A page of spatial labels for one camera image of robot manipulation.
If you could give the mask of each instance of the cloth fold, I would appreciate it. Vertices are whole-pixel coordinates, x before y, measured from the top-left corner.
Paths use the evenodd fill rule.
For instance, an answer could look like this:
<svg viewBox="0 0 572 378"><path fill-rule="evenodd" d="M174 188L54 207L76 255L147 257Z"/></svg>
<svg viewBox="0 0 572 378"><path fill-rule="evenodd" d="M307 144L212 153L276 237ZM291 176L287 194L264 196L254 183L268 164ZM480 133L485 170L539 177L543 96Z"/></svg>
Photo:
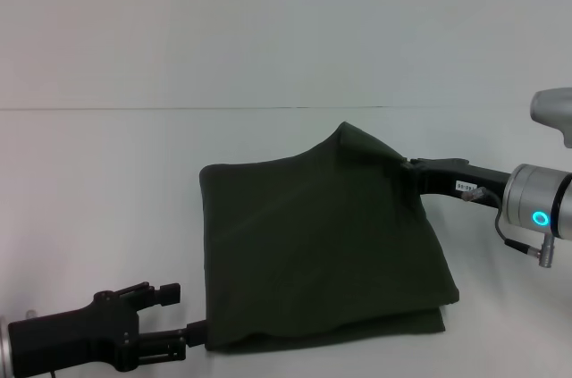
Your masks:
<svg viewBox="0 0 572 378"><path fill-rule="evenodd" d="M443 332L458 290L405 161L344 122L301 155L204 168L206 347Z"/></svg>

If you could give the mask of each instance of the green towel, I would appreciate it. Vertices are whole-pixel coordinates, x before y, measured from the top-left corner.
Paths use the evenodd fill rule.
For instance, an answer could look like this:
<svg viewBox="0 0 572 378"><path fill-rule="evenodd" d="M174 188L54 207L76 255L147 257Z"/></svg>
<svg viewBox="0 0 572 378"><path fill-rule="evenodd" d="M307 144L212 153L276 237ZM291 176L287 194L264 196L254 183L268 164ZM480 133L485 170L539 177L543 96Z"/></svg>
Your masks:
<svg viewBox="0 0 572 378"><path fill-rule="evenodd" d="M203 169L206 347L443 332L458 290L404 162L343 123L301 155Z"/></svg>

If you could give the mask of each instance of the white backdrop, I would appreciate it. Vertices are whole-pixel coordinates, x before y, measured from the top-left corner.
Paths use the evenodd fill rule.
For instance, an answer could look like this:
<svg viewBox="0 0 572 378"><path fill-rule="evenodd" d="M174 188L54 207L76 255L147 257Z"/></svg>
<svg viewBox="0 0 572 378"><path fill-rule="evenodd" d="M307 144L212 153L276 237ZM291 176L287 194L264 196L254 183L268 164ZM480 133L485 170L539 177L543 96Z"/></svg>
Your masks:
<svg viewBox="0 0 572 378"><path fill-rule="evenodd" d="M0 0L9 108L512 105L572 83L569 0Z"/></svg>
<svg viewBox="0 0 572 378"><path fill-rule="evenodd" d="M343 121L408 157L572 167L561 134L527 109L537 89L572 86L568 0L0 0L0 10L10 321L141 281L183 290L180 305L143 312L142 331L203 319L200 169L295 155ZM557 242L544 270L502 246L492 209L424 203L461 296L443 309L445 333L236 357L195 348L129 376L572 375L572 243ZM58 373L104 376L123 375Z"/></svg>

